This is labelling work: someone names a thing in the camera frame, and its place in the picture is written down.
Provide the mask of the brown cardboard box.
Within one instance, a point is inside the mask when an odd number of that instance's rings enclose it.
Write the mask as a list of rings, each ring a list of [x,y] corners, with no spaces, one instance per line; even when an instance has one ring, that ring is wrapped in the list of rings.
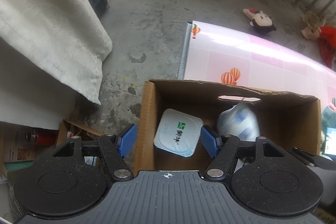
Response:
[[[292,92],[192,80],[148,80],[133,170],[199,170],[211,163],[201,127],[254,141],[263,136],[282,148],[318,154],[321,102]]]

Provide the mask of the white curtain cloth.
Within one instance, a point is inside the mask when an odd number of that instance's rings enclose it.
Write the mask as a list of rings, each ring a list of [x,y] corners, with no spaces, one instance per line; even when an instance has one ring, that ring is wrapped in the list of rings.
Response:
[[[1,121],[56,129],[99,104],[112,40],[88,0],[1,0]]]

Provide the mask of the red plastic bag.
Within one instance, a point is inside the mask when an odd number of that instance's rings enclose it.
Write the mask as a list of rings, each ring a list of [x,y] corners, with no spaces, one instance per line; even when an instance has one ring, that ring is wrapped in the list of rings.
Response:
[[[336,48],[335,27],[322,26],[320,30],[318,38],[319,54],[326,66],[331,69]]]

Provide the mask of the pink play mat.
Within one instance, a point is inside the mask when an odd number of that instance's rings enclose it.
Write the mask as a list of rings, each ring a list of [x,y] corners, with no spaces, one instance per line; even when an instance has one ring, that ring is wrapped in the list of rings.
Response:
[[[266,39],[230,28],[188,23],[177,78],[219,83],[231,76],[251,88],[315,96],[335,103],[335,72]]]

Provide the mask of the blue white wipes pack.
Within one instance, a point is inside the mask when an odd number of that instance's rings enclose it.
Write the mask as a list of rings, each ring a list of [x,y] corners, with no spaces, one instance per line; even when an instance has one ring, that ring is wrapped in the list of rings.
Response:
[[[223,111],[217,119],[219,135],[233,135],[242,141],[255,141],[260,136],[256,115],[244,102]]]

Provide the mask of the small cardboard box of items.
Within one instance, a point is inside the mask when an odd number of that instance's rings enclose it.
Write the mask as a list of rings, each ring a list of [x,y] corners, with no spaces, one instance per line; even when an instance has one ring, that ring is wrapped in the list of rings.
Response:
[[[83,124],[64,119],[60,124],[56,145],[73,136],[79,136],[83,140],[95,140],[101,135],[104,134]]]

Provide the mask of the red thermos bottle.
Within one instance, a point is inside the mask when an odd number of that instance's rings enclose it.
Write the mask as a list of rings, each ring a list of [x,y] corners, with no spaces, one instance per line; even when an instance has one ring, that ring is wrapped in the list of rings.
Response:
[[[53,145],[58,138],[58,132],[55,130],[47,130],[36,128],[32,132],[26,132],[26,142],[39,147],[48,147]]]

